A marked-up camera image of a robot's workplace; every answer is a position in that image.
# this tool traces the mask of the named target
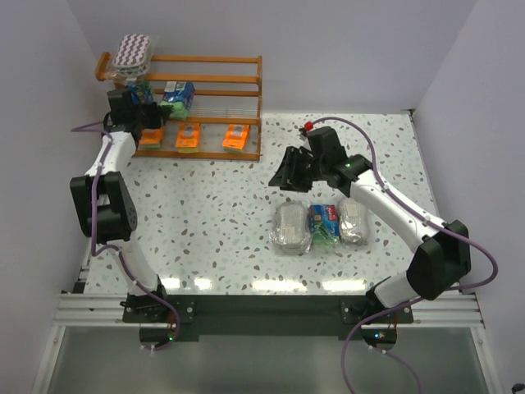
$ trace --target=speckled surface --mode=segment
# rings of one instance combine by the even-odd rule
[[[169,293],[363,294],[408,267],[409,248],[371,214],[367,245],[339,245],[303,256],[276,254],[272,214],[287,199],[334,204],[342,195],[316,184],[304,195],[267,186],[297,129],[321,114],[267,114],[260,163],[133,158],[124,173],[139,213],[137,235]],[[379,168],[399,190],[434,213],[428,180],[408,115],[348,115],[370,134]],[[330,122],[349,153],[366,155],[357,131]],[[84,293],[126,293],[112,258],[89,261]]]

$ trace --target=cable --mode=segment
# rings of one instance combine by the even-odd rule
[[[495,261],[494,256],[487,249],[485,249],[483,246],[479,245],[476,241],[472,241],[472,240],[470,240],[469,238],[467,238],[465,236],[461,236],[460,234],[456,234],[453,231],[450,231],[450,230],[448,230],[446,228],[443,228],[443,226],[441,226],[439,224],[436,224],[434,222],[430,222],[430,221],[426,220],[421,214],[416,212],[414,209],[410,208],[403,200],[401,200],[389,188],[387,188],[387,187],[385,188],[385,182],[381,179],[381,175],[379,174],[379,171],[377,169],[377,157],[376,157],[376,150],[374,148],[374,144],[373,144],[372,140],[370,139],[370,137],[368,136],[368,134],[366,133],[365,130],[363,130],[361,127],[359,127],[358,125],[356,125],[352,121],[348,121],[348,120],[346,120],[346,119],[344,119],[342,117],[320,117],[317,120],[312,121],[312,125],[315,125],[317,123],[324,122],[324,121],[340,121],[342,123],[345,123],[346,125],[352,126],[355,130],[357,130],[359,133],[361,133],[361,135],[367,141],[368,146],[370,147],[370,154],[372,156],[372,170],[374,172],[374,177],[376,178],[377,183],[379,183],[381,188],[401,208],[403,208],[408,213],[412,214],[414,217],[416,217],[420,221],[425,222],[429,227],[432,227],[432,228],[436,229],[437,231],[441,231],[441,232],[445,233],[448,236],[452,236],[453,238],[455,238],[455,239],[457,239],[459,241],[462,241],[462,242],[464,242],[464,243],[466,243],[466,244],[468,244],[470,246],[473,246],[474,248],[476,248],[479,251],[481,251],[491,261],[492,274],[487,279],[485,279],[483,281],[480,281],[480,282],[477,282],[477,283],[472,283],[470,285],[452,286],[449,289],[447,289],[447,291],[473,289],[475,287],[485,286],[487,283],[490,283],[490,282],[494,281],[495,277],[498,275],[499,267],[498,267],[498,263]],[[387,314],[395,312],[395,311],[397,311],[399,309],[403,309],[403,308],[408,307],[410,305],[414,305],[414,304],[418,303],[421,300],[422,300],[422,298],[417,298],[416,300],[412,300],[412,301],[409,301],[409,302],[397,305],[397,306],[395,306],[393,308],[386,309],[386,310],[384,310],[384,311],[382,311],[382,312],[380,312],[378,314],[373,314],[372,316],[369,316],[369,317],[361,320],[359,323],[357,323],[354,326],[354,328],[352,328],[352,330],[350,331],[350,333],[346,337],[345,344],[343,345],[343,350],[341,352],[341,371],[343,373],[343,379],[345,380],[346,387],[350,390],[350,392],[352,394],[356,394],[356,393],[355,393],[354,388],[352,387],[352,384],[350,383],[350,380],[349,380],[348,375],[346,373],[346,366],[345,366],[346,350],[348,348],[348,344],[349,344],[350,339],[352,338],[352,336],[364,324],[366,324],[368,322],[371,322],[372,320],[375,320],[376,318],[380,318],[381,316],[385,316]],[[418,374],[416,373],[416,371],[409,364],[407,364],[404,360],[402,360],[399,356],[393,355],[390,352],[385,352],[385,354],[387,354],[390,357],[398,360],[400,363],[404,364],[410,370],[412,375],[416,378],[416,382],[418,383],[418,392],[419,392],[419,394],[421,394],[422,393],[421,379],[418,376]]]
[[[167,348],[173,340],[175,340],[179,336],[180,332],[180,316],[175,307],[171,304],[169,304],[167,301],[163,300],[162,298],[158,297],[157,295],[154,295],[150,290],[148,290],[142,283],[137,281],[137,278],[133,276],[131,271],[129,270],[126,261],[124,259],[124,255],[122,254],[121,249],[116,245],[104,245],[99,250],[97,250],[97,216],[98,216],[98,210],[97,210],[97,186],[98,186],[98,180],[100,179],[100,174],[102,173],[103,164],[106,160],[106,156],[109,153],[109,149],[111,148],[111,145],[113,143],[113,137],[110,133],[108,133],[105,130],[101,129],[91,129],[90,127],[96,126],[101,124],[101,121],[96,121],[93,123],[89,123],[87,125],[79,126],[74,129],[71,129],[73,132],[94,132],[94,133],[100,133],[108,137],[109,141],[106,145],[106,148],[103,150],[100,160],[98,162],[97,172],[95,174],[95,177],[93,179],[93,183],[91,184],[91,255],[94,257],[99,256],[104,250],[114,250],[116,253],[118,253],[118,259],[121,262],[122,269],[126,273],[127,277],[144,293],[146,293],[147,296],[152,298],[153,300],[157,301],[159,304],[162,304],[166,306],[174,315],[176,318],[176,325],[175,325],[175,334],[171,338],[171,340],[163,345],[155,346],[153,350],[158,351]]]

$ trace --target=gray floor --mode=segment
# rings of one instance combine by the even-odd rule
[[[346,393],[342,342],[325,337],[203,337],[151,356],[136,328],[69,328],[50,393]],[[487,393],[468,329],[405,329],[394,351],[420,374],[426,394]],[[352,342],[359,394],[417,393],[397,361]]]

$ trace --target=blue package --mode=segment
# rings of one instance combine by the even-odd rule
[[[310,231],[313,242],[335,244],[339,240],[339,220],[335,205],[310,206]]]

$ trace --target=wall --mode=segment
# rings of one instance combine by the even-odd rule
[[[523,15],[521,0],[479,0],[415,116],[441,214],[467,223],[500,262],[477,294],[507,392],[525,380]],[[489,273],[474,256],[468,281]]]
[[[61,289],[86,239],[69,180],[98,151],[72,135],[106,108],[96,61],[63,0],[9,0],[0,13],[0,392],[30,391]]]
[[[130,32],[158,53],[263,55],[272,111],[415,108],[475,0],[68,0],[93,52]]]

